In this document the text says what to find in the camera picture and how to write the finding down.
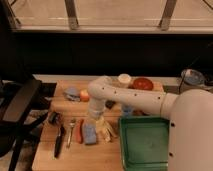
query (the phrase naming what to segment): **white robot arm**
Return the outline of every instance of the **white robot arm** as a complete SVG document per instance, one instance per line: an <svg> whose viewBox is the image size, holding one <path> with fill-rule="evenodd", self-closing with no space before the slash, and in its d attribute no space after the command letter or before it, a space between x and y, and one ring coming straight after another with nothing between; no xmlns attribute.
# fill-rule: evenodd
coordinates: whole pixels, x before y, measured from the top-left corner
<svg viewBox="0 0 213 171"><path fill-rule="evenodd" d="M181 95L131 90L112 86L103 76L88 86L88 113L99 118L105 100L114 100L147 114L170 120L168 171L213 170L213 95L204 90L189 90Z"/></svg>
<svg viewBox="0 0 213 171"><path fill-rule="evenodd" d="M113 100L122 104L142 109L146 114L161 115L169 119L171 109L177 95L142 91L112 86L112 79L102 76L91 82L88 86L88 92L91 96L89 101L89 114L98 117L103 113L105 100Z"/></svg>

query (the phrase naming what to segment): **blue sponge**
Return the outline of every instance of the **blue sponge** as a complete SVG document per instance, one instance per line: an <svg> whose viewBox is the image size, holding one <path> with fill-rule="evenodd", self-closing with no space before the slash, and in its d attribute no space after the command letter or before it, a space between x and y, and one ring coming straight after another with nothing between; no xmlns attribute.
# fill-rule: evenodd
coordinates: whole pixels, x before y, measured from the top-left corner
<svg viewBox="0 0 213 171"><path fill-rule="evenodd" d="M83 132L84 143L86 145L96 144L97 137L96 137L96 132L95 132L95 126L94 125L92 125L92 124L84 124L82 132Z"/></svg>

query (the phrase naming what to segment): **black chair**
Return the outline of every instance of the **black chair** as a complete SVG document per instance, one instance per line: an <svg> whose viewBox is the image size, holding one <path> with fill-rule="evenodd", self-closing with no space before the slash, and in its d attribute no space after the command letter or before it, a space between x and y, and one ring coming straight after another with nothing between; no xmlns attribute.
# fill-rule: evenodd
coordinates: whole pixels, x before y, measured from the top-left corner
<svg viewBox="0 0 213 171"><path fill-rule="evenodd" d="M40 94L42 82L27 72L16 52L0 1L0 157L13 149L9 171L15 170L24 140L39 142L30 132L47 114L26 124L30 110L48 109L50 104Z"/></svg>

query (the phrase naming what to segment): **teal plastic tray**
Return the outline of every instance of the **teal plastic tray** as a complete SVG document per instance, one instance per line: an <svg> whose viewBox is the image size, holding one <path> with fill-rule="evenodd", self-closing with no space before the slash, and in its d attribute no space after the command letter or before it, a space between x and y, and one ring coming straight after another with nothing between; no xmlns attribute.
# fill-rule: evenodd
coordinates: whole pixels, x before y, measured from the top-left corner
<svg viewBox="0 0 213 171"><path fill-rule="evenodd" d="M120 142L125 171L166 171L169 122L158 117L121 117Z"/></svg>

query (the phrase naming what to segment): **dark background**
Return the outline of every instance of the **dark background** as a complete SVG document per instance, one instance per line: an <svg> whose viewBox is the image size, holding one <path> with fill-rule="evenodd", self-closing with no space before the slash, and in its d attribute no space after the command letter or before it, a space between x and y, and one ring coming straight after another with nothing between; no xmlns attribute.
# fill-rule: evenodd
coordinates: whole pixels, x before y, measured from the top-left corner
<svg viewBox="0 0 213 171"><path fill-rule="evenodd" d="M213 73L213 35L16 33L33 73L179 76Z"/></svg>

